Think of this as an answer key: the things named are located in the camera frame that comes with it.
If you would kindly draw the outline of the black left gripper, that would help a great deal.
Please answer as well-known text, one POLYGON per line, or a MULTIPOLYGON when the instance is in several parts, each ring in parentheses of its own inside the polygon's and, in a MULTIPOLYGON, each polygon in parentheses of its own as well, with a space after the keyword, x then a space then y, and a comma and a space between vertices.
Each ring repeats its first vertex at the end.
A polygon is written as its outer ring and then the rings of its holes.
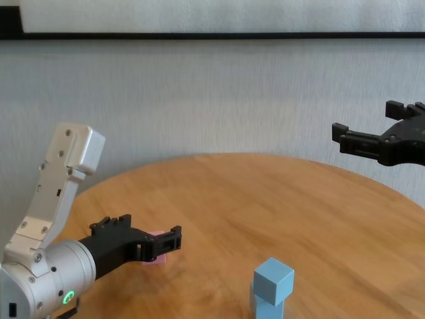
POLYGON ((81 243, 92 255, 96 276, 105 276, 133 261, 155 262, 159 257, 181 248, 182 227, 179 225, 158 235, 130 227, 130 214, 104 217, 90 225, 92 234, 81 243))

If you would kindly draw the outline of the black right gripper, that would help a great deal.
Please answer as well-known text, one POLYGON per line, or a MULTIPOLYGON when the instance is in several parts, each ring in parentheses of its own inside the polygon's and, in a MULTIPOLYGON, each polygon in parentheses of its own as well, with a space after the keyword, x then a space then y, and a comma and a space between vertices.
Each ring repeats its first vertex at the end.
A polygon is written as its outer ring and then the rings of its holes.
POLYGON ((405 106, 389 100, 385 104, 385 116, 400 121, 381 136, 352 131, 348 126, 333 123, 332 140, 339 144, 339 152, 376 160, 385 166, 424 165, 424 103, 405 106))

